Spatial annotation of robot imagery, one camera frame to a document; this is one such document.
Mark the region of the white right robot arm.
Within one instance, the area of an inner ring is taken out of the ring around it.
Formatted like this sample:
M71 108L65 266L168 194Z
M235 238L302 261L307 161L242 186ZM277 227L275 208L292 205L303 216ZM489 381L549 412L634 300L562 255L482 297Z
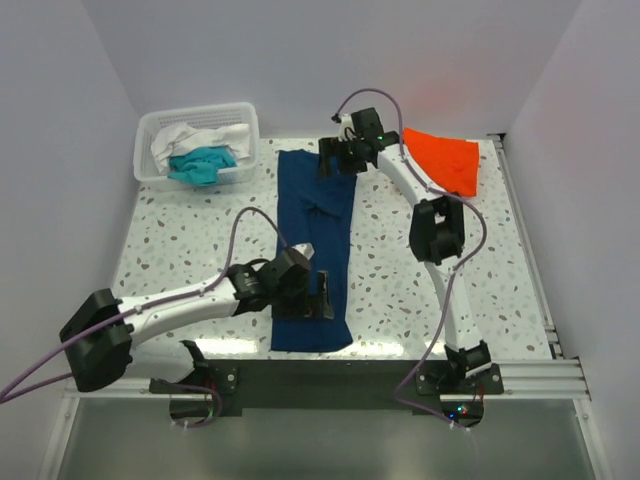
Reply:
M338 134L318 141L318 175L365 173L372 166L388 177L412 207L409 247L426 267L441 308L448 386L469 392L491 365L489 348L473 317L462 267L480 250L466 253L464 210L468 201L438 186L409 155L395 131L385 131L374 108L332 116Z

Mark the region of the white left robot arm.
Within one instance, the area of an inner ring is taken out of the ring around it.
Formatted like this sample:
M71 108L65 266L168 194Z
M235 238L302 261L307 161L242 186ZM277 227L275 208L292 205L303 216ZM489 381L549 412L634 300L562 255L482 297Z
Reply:
M278 318L331 320L329 273L316 271L309 244L285 247L272 260L227 264L194 288L117 298L93 292L59 333L77 389L102 390L125 376L136 349L156 337L205 320L271 308Z

